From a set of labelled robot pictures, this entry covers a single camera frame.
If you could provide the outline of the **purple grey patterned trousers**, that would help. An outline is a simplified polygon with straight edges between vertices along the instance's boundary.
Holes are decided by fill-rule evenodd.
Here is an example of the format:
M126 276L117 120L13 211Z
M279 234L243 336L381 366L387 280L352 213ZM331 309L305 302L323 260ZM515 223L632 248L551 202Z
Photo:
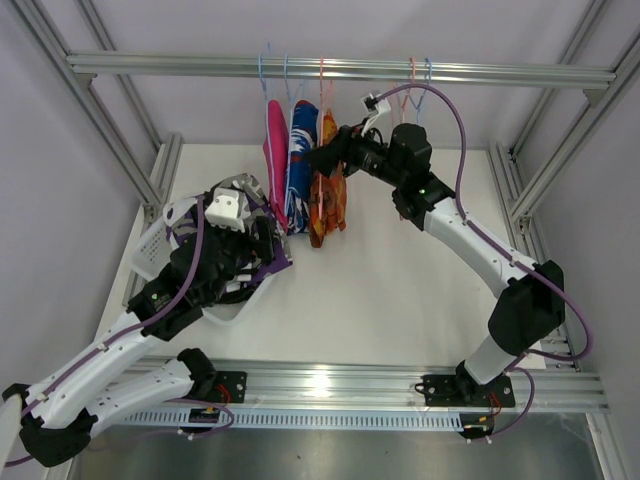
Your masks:
M204 228L187 302L202 308L234 305L257 295L266 279L292 265L286 234L258 180L242 173L163 212L169 260L160 277L173 292L192 266L197 231Z

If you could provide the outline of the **orange patterned trousers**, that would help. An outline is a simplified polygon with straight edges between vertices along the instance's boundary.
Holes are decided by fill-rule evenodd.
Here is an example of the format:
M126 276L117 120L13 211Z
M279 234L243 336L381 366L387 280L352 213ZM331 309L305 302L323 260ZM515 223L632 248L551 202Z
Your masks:
M327 236L347 228L347 187L341 162L330 177L313 173L309 207L309 236L313 248L321 248Z

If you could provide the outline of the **pink hanger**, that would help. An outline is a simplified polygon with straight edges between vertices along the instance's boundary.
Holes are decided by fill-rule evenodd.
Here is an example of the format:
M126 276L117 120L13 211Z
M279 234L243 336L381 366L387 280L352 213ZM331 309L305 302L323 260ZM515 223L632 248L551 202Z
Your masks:
M416 79L416 61L414 57L409 58L409 63L411 67L411 72L409 76L409 80L411 83L415 82ZM399 110L399 123L402 124L407 120L407 106L411 104L412 107L416 107L418 103L413 99L411 92L409 89L405 89L403 91L403 97L400 98L396 96L396 103Z
M319 147L324 146L324 126L325 126L325 115L326 115L326 102L327 102L327 93L325 92L325 87L324 87L324 65L325 65L325 58L324 56L321 56L320 58L320 67L319 67L319 93L320 93L320 134L319 134ZM324 210L325 210L325 186L329 185L329 179L326 179L327 177L320 173L319 174L319 180L318 180L318 215L319 218L322 219L324 216Z

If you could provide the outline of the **blue hanger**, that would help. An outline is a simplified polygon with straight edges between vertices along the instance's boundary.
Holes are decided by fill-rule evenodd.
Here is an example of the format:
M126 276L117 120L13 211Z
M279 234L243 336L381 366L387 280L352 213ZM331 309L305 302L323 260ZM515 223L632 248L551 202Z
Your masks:
M414 57L410 57L409 62L411 66L411 73L410 73L409 79L411 83L415 83L417 80L417 61ZM422 82L429 85L432 81L432 75L433 75L433 64L429 57L424 58L424 69L425 69L425 73L424 73ZM421 113L422 113L422 107L424 104L426 93L427 93L426 90L422 90L417 100L415 100L411 96L410 91L407 91L405 95L405 99L411 103L411 106L414 109L416 124L421 123Z
M288 118L288 144L287 144L287 163L286 163L286 175L285 175L285 213L288 213L288 205L290 201L290 167L291 167L291 155L292 155L292 130L293 130L293 117L295 113L295 106L301 94L304 93L306 81L299 82L295 90L292 90L289 85L289 55L284 56L283 63L283 79L285 83L285 93L287 96L289 107Z

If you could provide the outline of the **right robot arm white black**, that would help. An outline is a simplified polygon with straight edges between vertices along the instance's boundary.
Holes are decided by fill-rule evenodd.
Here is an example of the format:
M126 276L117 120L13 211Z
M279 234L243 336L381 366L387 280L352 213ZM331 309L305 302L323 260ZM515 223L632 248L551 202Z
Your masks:
M400 216L449 247L489 287L497 303L480 346L456 368L454 391L478 404L491 384L566 318L562 269L518 253L486 234L460 207L453 189L431 170L432 146L423 127L403 123L389 142L358 127L341 127L325 146L305 154L324 176L363 171L392 186Z

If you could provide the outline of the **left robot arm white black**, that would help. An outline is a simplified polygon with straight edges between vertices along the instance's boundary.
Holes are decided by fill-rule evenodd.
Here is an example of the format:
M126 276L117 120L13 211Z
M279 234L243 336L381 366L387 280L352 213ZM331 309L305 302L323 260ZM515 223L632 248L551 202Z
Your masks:
M22 401L19 438L28 459L45 467L81 453L93 438L132 413L173 401L220 397L218 373L200 349L182 350L163 367L114 385L124 370L226 303L235 282L254 279L279 261L282 230L256 217L232 230L193 219L159 275L128 303L110 330L67 366L36 384L13 384L3 397Z

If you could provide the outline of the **blue white patterned trousers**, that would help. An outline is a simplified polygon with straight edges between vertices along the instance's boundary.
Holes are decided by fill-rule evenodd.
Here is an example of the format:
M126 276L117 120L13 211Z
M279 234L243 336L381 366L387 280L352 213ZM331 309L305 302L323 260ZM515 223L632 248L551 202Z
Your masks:
M309 230L312 169L305 155L317 145L318 114L307 100L298 101L293 110L285 192L288 235Z

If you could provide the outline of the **pink trousers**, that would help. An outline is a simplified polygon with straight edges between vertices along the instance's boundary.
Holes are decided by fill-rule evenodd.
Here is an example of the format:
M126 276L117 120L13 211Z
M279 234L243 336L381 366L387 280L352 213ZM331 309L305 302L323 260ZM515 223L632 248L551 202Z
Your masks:
M269 202L276 219L288 231L286 215L286 173L288 165L289 131L281 104L268 100L265 113L266 136L263 143L269 178Z

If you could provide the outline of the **white plastic basket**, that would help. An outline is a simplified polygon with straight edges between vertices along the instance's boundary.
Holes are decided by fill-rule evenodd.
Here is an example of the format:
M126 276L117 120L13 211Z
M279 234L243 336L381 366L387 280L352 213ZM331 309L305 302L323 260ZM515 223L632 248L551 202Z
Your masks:
M129 265L133 272L146 281L157 277L169 262L172 246L166 239L166 224L163 219L155 221L141 235L129 256ZM258 285L251 297L243 302L231 305L217 304L203 309L203 316L218 326L232 326L249 318L249 314L258 306L259 300L269 289L275 275L268 274Z

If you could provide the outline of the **left aluminium frame post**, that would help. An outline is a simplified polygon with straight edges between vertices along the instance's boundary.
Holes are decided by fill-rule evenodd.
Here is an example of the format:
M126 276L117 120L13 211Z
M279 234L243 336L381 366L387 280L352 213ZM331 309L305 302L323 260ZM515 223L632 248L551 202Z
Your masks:
M169 201L184 144L182 136L172 132L162 141L131 77L124 74L115 76L120 93L160 161L156 177L145 174L129 142L93 86L97 75L73 70L70 63L72 49L44 4L40 1L8 1L6 5L132 183L141 201L145 221L149 224L156 221Z

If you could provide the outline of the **aluminium frame post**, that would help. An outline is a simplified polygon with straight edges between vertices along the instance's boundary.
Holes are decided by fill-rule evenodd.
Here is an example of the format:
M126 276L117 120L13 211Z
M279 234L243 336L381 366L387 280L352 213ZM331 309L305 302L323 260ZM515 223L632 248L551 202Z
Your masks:
M593 336L580 367L606 377L639 362L639 4L603 7L580 60L617 80L594 101L553 95L509 175L532 207L516 240L562 267Z
M156 177L145 174L129 142L93 86L97 75L73 70L70 63L72 49L44 4L40 1L8 1L6 5L132 183L141 201L145 221L149 224L156 221L169 201L184 144L182 136L172 132L162 141L131 77L124 74L115 76L120 93L160 161Z

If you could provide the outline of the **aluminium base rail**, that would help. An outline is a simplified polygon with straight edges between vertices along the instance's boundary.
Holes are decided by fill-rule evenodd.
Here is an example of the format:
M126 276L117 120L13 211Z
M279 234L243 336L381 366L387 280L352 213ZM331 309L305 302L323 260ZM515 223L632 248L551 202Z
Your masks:
M247 374L244 405L267 409L424 409L415 385L425 374L448 374L447 367L349 365L251 360L212 361L217 370ZM609 402L599 376L572 369L530 372L532 413L607 413Z

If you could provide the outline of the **aluminium hanging rail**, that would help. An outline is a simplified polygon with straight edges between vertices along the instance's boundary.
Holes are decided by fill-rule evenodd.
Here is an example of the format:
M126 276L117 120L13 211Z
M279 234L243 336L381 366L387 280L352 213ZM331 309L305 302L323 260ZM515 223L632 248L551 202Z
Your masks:
M291 78L339 81L401 82L606 90L617 78L605 67L541 64L465 64L334 58L213 54L72 52L66 61L76 73L193 76L215 78Z

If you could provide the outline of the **right aluminium frame post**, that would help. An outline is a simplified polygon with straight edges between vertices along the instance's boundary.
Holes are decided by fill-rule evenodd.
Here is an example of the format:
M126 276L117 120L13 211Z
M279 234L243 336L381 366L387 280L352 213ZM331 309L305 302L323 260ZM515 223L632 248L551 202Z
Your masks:
M603 7L580 60L617 80L594 101L553 95L509 175L532 207L516 240L562 267L593 336L580 367L606 377L639 362L639 4Z

